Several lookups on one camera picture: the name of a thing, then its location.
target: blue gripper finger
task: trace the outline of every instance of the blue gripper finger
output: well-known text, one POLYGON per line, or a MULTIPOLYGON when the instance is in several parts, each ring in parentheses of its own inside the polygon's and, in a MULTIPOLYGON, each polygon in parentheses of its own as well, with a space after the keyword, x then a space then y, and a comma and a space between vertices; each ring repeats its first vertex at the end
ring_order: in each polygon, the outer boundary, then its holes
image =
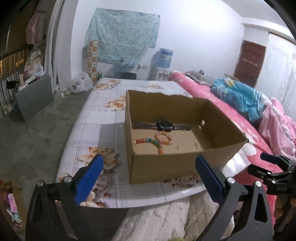
POLYGON ((87 171, 80 178, 79 182, 76 184, 75 189, 74 200, 77 205, 80 205, 80 203, 87 200, 91 190, 98 180, 98 177, 104 168, 103 157, 100 155, 96 155, 89 163, 89 165, 83 168, 87 168, 87 171))
POLYGON ((212 201, 219 205, 223 204, 225 192, 224 180, 226 180, 226 178, 220 169, 211 167, 202 155, 197 156, 195 159, 195 169, 204 183, 212 201))

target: blue blanket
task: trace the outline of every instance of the blue blanket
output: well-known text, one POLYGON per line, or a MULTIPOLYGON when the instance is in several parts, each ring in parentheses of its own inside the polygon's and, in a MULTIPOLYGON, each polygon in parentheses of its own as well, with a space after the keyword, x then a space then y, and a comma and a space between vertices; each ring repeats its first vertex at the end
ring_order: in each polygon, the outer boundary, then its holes
POLYGON ((211 92, 229 104, 251 124, 261 118, 265 109, 261 101, 261 92, 230 78, 216 79, 211 92))

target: pink clothing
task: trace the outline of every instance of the pink clothing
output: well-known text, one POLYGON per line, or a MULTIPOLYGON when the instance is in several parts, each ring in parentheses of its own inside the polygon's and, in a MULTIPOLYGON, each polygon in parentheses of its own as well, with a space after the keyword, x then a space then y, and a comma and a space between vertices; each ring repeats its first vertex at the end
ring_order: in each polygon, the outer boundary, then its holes
POLYGON ((271 102, 274 104, 277 110, 284 116, 284 119, 287 123, 290 140, 296 145, 296 123, 291 119, 291 117, 285 115, 285 111, 281 105, 281 103, 274 97, 271 97, 271 102))
POLYGON ((262 113, 259 133, 274 154, 292 158, 295 156, 295 144, 287 137, 283 126, 288 129, 284 115, 277 114, 271 106, 267 106, 262 113))
POLYGON ((35 44, 43 39, 45 14, 38 12, 30 19, 26 28, 26 41, 35 44))
MULTIPOLYGON (((282 172, 282 170, 274 164, 261 160, 260 154, 266 152, 273 154, 268 144, 260 136, 258 131, 245 119, 243 118, 235 109, 231 106, 218 99, 210 92, 210 87, 205 85, 199 85, 194 82, 189 77, 185 76, 182 73, 174 72, 169 76, 168 80, 177 82, 183 89, 190 93, 194 97, 200 97, 210 100, 214 105, 216 105, 230 120, 232 120, 236 126, 246 134, 249 139, 249 143, 245 144, 242 148, 245 155, 248 157, 249 161, 259 167, 267 169, 273 173, 282 172)), ((258 179, 254 176, 251 176, 247 171, 242 171, 235 176, 235 179, 245 185, 253 185, 258 179)), ((276 196, 267 195, 267 201, 271 213, 274 211, 276 196)), ((275 223, 275 219, 272 215, 272 222, 275 223)))

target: pink comforter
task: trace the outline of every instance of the pink comforter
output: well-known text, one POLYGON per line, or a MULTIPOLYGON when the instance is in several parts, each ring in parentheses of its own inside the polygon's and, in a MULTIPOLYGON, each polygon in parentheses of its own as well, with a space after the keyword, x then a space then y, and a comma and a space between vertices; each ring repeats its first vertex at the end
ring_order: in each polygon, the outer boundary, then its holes
POLYGON ((276 98, 271 98, 271 103, 262 113, 259 133, 274 154, 295 159, 296 123, 284 114, 283 107, 276 98))
MULTIPOLYGON (((273 154, 267 143, 263 140, 258 131, 235 109, 233 109, 228 104, 214 96, 210 92, 210 87, 205 85, 199 85, 193 80, 191 80, 189 77, 179 72, 174 72, 173 74, 171 74, 169 76, 169 80, 177 82, 183 89, 185 89, 194 97, 200 97, 210 100, 229 119, 231 119, 242 132, 246 134, 247 138, 249 139, 249 143, 245 144, 242 150, 252 164, 270 170, 273 173, 282 171, 277 165, 261 160, 260 154, 262 152, 273 154)), ((245 185, 253 185, 253 183, 258 180, 254 176, 249 175, 246 170, 237 174, 235 176, 235 179, 239 183, 245 185)), ((276 196, 267 195, 267 200, 272 213, 274 211, 275 199, 276 196)))

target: can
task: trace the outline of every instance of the can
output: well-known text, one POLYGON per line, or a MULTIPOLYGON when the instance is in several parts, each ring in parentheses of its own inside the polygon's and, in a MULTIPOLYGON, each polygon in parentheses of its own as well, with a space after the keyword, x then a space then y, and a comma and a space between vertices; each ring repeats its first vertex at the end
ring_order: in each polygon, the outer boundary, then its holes
POLYGON ((99 72, 98 72, 98 80, 101 79, 101 78, 102 78, 102 72, 99 71, 99 72))

